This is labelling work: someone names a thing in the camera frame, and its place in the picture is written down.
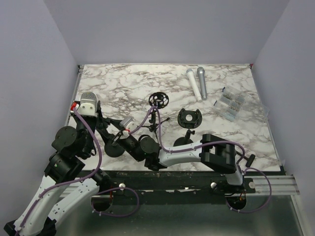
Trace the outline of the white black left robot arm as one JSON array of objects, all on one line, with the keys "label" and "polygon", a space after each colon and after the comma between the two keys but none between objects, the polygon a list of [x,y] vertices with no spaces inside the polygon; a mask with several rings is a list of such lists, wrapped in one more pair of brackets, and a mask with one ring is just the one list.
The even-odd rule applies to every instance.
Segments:
[{"label": "white black left robot arm", "polygon": [[54,236],[59,225],[86,199],[104,194],[114,187],[110,176],[100,165],[87,176],[79,178],[84,159],[101,154],[95,129],[102,121],[99,101],[81,99],[74,103],[76,127],[62,127],[52,147],[56,152],[49,158],[40,187],[23,214],[6,223],[10,236]]}]

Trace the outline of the black tripod microphone stand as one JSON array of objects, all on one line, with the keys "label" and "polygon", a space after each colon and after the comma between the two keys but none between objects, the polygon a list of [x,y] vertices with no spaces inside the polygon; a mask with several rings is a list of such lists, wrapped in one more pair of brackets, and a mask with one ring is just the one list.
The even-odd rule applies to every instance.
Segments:
[{"label": "black tripod microphone stand", "polygon": [[149,105],[155,106],[153,110],[150,112],[151,118],[149,119],[150,125],[145,125],[145,128],[148,128],[150,132],[154,133],[156,138],[158,139],[157,130],[158,130],[158,123],[157,123],[157,111],[160,109],[165,108],[169,103],[169,97],[164,92],[155,92],[150,95]]}]

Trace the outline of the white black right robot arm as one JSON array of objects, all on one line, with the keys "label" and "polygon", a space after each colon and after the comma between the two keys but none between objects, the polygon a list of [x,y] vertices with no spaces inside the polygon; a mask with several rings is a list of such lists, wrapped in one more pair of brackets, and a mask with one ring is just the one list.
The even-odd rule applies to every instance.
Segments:
[{"label": "white black right robot arm", "polygon": [[137,140],[132,135],[124,139],[109,139],[105,142],[105,153],[113,158],[127,152],[137,162],[152,171],[166,169],[173,165],[200,162],[211,170],[224,174],[227,189],[233,193],[244,187],[242,171],[235,159],[238,146],[245,154],[244,148],[232,141],[221,139],[211,134],[204,134],[198,142],[181,146],[164,147],[146,135]]}]

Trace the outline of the copper body mesh microphone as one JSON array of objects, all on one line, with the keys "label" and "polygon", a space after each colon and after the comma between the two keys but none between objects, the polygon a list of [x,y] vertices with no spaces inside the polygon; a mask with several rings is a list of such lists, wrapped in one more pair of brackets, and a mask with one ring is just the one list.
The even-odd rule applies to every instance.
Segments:
[{"label": "copper body mesh microphone", "polygon": [[88,103],[88,102],[98,102],[97,95],[93,92],[84,92],[80,96],[80,102],[81,103]]}]

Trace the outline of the black round-base shock-mount stand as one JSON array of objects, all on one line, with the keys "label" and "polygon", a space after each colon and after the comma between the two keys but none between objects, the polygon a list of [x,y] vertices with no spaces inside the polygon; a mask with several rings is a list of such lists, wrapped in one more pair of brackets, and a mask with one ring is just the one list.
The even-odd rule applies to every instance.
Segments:
[{"label": "black round-base shock-mount stand", "polygon": [[190,136],[195,134],[194,129],[199,127],[202,123],[202,113],[200,110],[191,111],[182,108],[178,113],[177,121],[178,124],[182,128],[187,129],[187,131],[184,137],[180,137],[174,142],[173,146],[177,147],[193,143]]}]

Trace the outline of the white foam-head microphone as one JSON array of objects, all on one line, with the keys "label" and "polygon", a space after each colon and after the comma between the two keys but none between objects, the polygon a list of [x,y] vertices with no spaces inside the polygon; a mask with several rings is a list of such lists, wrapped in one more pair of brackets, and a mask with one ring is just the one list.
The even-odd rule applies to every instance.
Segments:
[{"label": "white foam-head microphone", "polygon": [[194,95],[196,97],[196,100],[198,102],[200,102],[202,100],[202,98],[201,98],[200,91],[199,91],[199,89],[197,87],[197,83],[196,83],[196,80],[195,80],[195,77],[194,77],[193,70],[192,69],[187,69],[186,70],[186,75],[187,75],[187,78],[188,78],[188,80],[189,80],[189,82],[191,84],[191,87],[193,89],[193,92],[194,92]]}]

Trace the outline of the black clip round-base stand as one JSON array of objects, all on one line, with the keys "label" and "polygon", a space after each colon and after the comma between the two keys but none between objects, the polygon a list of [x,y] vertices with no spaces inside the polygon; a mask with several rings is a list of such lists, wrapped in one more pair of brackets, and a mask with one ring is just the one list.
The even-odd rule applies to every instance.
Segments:
[{"label": "black clip round-base stand", "polygon": [[107,128],[110,125],[113,125],[120,132],[122,129],[122,127],[120,126],[121,121],[122,120],[99,117],[96,125],[96,130],[100,134],[102,140],[105,143],[104,151],[109,157],[112,158],[116,158],[123,155],[125,150],[116,141],[114,141],[114,138],[117,135],[109,133],[107,131]]}]

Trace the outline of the silver grey handheld microphone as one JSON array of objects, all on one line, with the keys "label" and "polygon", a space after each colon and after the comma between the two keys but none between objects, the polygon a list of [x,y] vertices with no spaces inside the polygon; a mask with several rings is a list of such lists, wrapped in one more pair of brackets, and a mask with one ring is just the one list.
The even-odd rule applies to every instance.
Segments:
[{"label": "silver grey handheld microphone", "polygon": [[207,90],[206,90],[206,82],[205,82],[205,70],[204,70],[203,67],[198,67],[197,68],[197,75],[198,75],[198,78],[199,78],[202,100],[207,100]]}]

